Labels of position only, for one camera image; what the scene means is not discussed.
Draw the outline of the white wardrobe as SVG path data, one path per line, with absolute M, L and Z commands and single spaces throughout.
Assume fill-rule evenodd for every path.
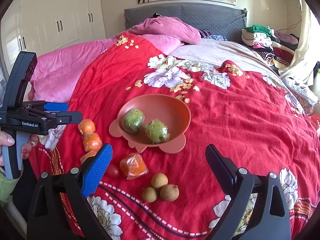
M 2 55 L 8 73 L 20 51 L 41 56 L 105 38 L 101 0 L 13 0 L 1 19 Z

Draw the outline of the wrapped green fruit right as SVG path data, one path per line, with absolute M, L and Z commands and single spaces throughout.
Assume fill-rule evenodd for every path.
M 170 138 L 168 127 L 159 119 L 153 119 L 144 126 L 145 135 L 153 144 L 167 142 Z

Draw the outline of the wrapped green fruit left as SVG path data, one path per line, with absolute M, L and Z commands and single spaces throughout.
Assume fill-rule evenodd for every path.
M 123 130 L 130 134 L 138 133 L 143 125 L 144 119 L 145 115 L 139 109 L 132 108 L 128 110 L 122 119 Z

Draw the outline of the red cherry tomato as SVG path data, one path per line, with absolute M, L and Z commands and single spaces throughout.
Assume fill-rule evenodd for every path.
M 120 172 L 119 168 L 116 165 L 110 164 L 106 170 L 106 176 L 108 178 L 119 178 L 120 177 Z

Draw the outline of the brown longan fruit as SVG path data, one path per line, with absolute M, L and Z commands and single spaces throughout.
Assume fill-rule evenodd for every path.
M 152 203 L 157 199 L 157 191 L 153 187 L 147 187 L 142 193 L 142 199 L 147 203 Z
M 154 174 L 151 178 L 151 186 L 156 190 L 161 189 L 167 184 L 168 184 L 168 178 L 163 173 Z
M 174 184 L 165 185 L 160 191 L 160 197 L 167 202 L 175 201 L 179 197 L 179 194 L 179 188 Z

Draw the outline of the pink footed fruit bowl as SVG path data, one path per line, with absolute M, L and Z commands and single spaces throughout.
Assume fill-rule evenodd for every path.
M 135 134 L 125 131 L 123 126 L 125 115 L 133 109 L 144 114 L 144 122 Z M 115 138 L 123 137 L 138 153 L 157 147 L 164 153 L 175 154 L 186 145 L 185 132 L 190 122 L 190 109 L 182 100 L 163 94 L 146 94 L 123 105 L 110 124 L 109 133 Z

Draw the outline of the red floral bedspread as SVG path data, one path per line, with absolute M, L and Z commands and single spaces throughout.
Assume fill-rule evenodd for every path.
M 319 203 L 319 137 L 294 96 L 260 73 L 244 72 L 239 66 L 233 69 L 230 60 L 207 71 L 153 68 L 148 62 L 150 73 L 142 78 L 153 91 L 146 94 L 172 96 L 190 109 L 186 145 L 175 154 L 157 147 L 144 150 L 142 157 L 149 171 L 139 178 L 103 176 L 87 200 L 109 236 L 204 239 L 231 200 L 205 159 L 206 146 L 213 144 L 222 155 L 252 173 L 278 175 L 289 209 L 291 238 L 295 239 Z M 113 148 L 112 164 L 116 166 L 134 149 L 124 138 L 111 136 L 108 128 L 131 99 L 90 108 L 72 108 L 69 104 L 70 110 L 80 111 L 95 123 L 102 141 Z M 178 186 L 180 194 L 175 201 L 163 200 L 162 188 L 156 190 L 154 202 L 142 199 L 157 173 L 165 174 L 168 184 Z

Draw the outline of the cream curtain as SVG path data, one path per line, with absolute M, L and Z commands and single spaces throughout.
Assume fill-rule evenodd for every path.
M 319 22 L 305 0 L 300 0 L 300 5 L 302 26 L 298 48 L 290 65 L 280 70 L 279 75 L 282 80 L 291 77 L 311 86 L 314 81 L 313 69 L 319 61 Z

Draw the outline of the pink plush blanket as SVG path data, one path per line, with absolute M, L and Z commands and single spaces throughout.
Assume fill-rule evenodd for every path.
M 38 58 L 29 98 L 67 102 L 72 108 L 90 108 L 124 102 L 153 90 L 143 83 L 150 57 L 167 56 L 182 41 L 165 34 L 113 38 L 59 49 Z

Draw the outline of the pink pillow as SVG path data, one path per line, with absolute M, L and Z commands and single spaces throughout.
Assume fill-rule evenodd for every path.
M 176 17 L 146 18 L 127 31 L 136 35 L 167 35 L 187 44 L 198 44 L 201 41 L 200 32 L 196 28 Z

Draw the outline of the pile of folded clothes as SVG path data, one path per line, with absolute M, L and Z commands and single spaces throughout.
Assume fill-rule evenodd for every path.
M 269 66 L 276 69 L 288 67 L 298 48 L 298 37 L 254 24 L 241 29 L 242 42 L 256 52 Z

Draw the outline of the wrapped green fruit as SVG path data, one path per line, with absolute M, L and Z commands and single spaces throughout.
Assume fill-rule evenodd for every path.
M 168 127 L 159 119 L 153 119 L 144 126 L 145 135 L 153 144 L 167 142 L 170 138 Z
M 145 115 L 139 109 L 132 108 L 128 110 L 122 119 L 123 130 L 130 134 L 138 133 L 143 125 L 144 119 Z

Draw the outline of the grey quilted headboard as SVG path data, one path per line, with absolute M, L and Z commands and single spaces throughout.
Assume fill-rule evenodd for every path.
M 241 43 L 241 29 L 246 27 L 247 10 L 234 9 L 208 3 L 163 3 L 145 5 L 124 10 L 124 26 L 131 28 L 146 18 L 158 13 L 162 16 L 177 17 L 188 25 L 223 35 L 229 41 Z

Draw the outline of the beige bed sheet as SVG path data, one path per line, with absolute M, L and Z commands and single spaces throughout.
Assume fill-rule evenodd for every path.
M 280 77 L 262 57 L 239 43 L 202 39 L 196 45 L 183 45 L 171 54 L 176 58 L 199 61 L 219 67 L 226 60 L 234 62 L 244 72 L 257 72 L 268 77 L 274 85 L 287 89 Z

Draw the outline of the orange tangerine large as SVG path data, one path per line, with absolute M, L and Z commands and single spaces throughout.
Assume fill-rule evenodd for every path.
M 148 173 L 148 167 L 139 153 L 131 153 L 120 161 L 120 169 L 128 180 Z

